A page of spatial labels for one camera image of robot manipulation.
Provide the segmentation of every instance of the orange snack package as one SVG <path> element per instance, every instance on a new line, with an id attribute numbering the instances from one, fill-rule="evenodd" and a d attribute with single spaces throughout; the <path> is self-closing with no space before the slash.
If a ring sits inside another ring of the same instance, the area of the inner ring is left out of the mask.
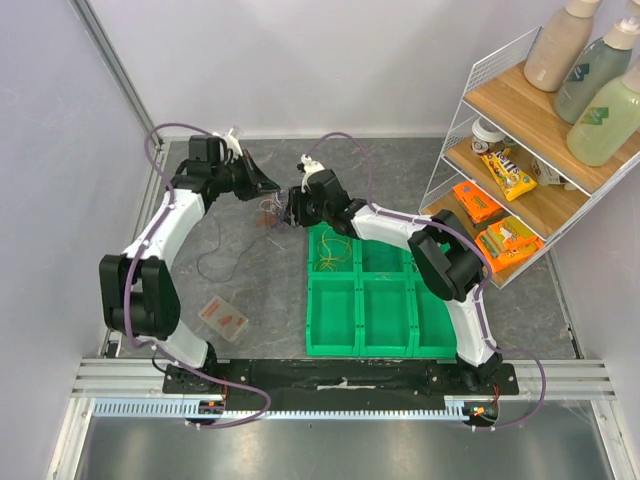
<path id="1" fill-rule="evenodd" d="M 489 261 L 489 265 L 491 265 L 492 270 L 494 272 L 499 272 L 515 263 L 524 261 L 531 257 L 544 246 L 544 243 L 540 238 L 536 237 L 535 241 L 532 243 L 499 253 L 496 252 L 493 243 L 486 235 L 486 231 L 484 231 L 478 235 L 478 238 L 476 238 L 476 245 L 478 245 L 482 254 Z"/>
<path id="2" fill-rule="evenodd" d="M 472 182 L 459 183 L 453 187 L 453 194 L 474 225 L 504 212 L 499 203 L 494 202 Z"/>

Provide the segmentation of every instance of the bottle label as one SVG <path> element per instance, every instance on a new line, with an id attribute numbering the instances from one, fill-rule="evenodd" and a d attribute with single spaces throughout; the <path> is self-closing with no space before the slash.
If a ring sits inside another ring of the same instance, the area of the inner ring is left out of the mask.
<path id="1" fill-rule="evenodd" d="M 589 64 L 576 65 L 567 75 L 567 82 L 583 82 L 584 77 L 589 73 Z"/>
<path id="2" fill-rule="evenodd" d="M 585 125 L 602 125 L 605 118 L 609 118 L 609 107 L 591 107 L 584 112 L 580 123 L 584 123 Z"/>

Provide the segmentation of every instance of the plastic bottle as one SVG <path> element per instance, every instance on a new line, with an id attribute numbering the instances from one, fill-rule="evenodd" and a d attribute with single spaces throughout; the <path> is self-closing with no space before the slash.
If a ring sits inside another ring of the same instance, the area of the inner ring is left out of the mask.
<path id="1" fill-rule="evenodd" d="M 591 167 L 604 165 L 640 127 L 640 60 L 591 100 L 567 135 L 571 153 Z"/>
<path id="2" fill-rule="evenodd" d="M 619 20 L 582 52 L 556 95 L 554 107 L 560 118 L 576 123 L 598 90 L 625 72 L 638 36 L 640 23 L 635 18 Z"/>
<path id="3" fill-rule="evenodd" d="M 569 0 L 544 27 L 524 65 L 524 76 L 539 90 L 555 92 L 562 85 L 593 30 L 600 0 Z"/>

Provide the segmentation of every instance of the green tray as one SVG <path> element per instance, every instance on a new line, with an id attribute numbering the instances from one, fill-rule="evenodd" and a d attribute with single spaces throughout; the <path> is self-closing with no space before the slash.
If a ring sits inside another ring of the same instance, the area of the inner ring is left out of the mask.
<path id="1" fill-rule="evenodd" d="M 455 357 L 447 308 L 409 252 L 323 223 L 309 229 L 308 270 L 308 355 Z"/>

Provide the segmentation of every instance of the gray surface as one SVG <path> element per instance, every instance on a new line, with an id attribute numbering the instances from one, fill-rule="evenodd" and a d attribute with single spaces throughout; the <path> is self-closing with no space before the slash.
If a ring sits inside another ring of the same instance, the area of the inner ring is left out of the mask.
<path id="1" fill-rule="evenodd" d="M 548 404 L 524 428 L 498 433 L 391 420 L 265 420 L 198 432 L 177 420 L 100 418 L 76 478 L 613 479 L 589 404 L 573 405 Z M 503 404 L 501 415 L 527 407 Z"/>
<path id="2" fill-rule="evenodd" d="M 363 143 L 375 159 L 375 199 L 388 208 L 416 212 L 442 145 L 441 139 L 371 139 Z M 295 165 L 311 140 L 245 141 L 267 176 L 283 189 L 300 183 Z M 352 197 L 367 195 L 367 166 L 348 140 L 329 140 L 314 159 L 333 168 Z M 167 169 L 174 170 L 187 157 L 187 144 L 173 142 Z M 440 167 L 434 185 L 453 172 Z M 240 259 L 235 277 L 214 284 L 198 275 L 198 256 L 215 248 L 217 226 L 222 226 L 222 246 L 201 263 L 215 279 L 226 279 L 238 255 L 266 233 L 256 226 L 261 219 L 259 200 L 239 202 L 221 196 L 209 214 L 187 237 L 173 266 L 172 276 L 182 302 L 182 318 L 210 339 L 221 357 L 295 358 L 305 356 L 307 235 L 304 229 L 272 231 Z M 198 317 L 214 296 L 232 303 L 250 320 L 250 330 L 235 345 L 220 338 Z M 485 295 L 493 334 L 501 346 L 520 346 L 543 358 L 573 358 L 562 311 L 546 259 L 539 260 L 503 290 L 490 286 Z"/>

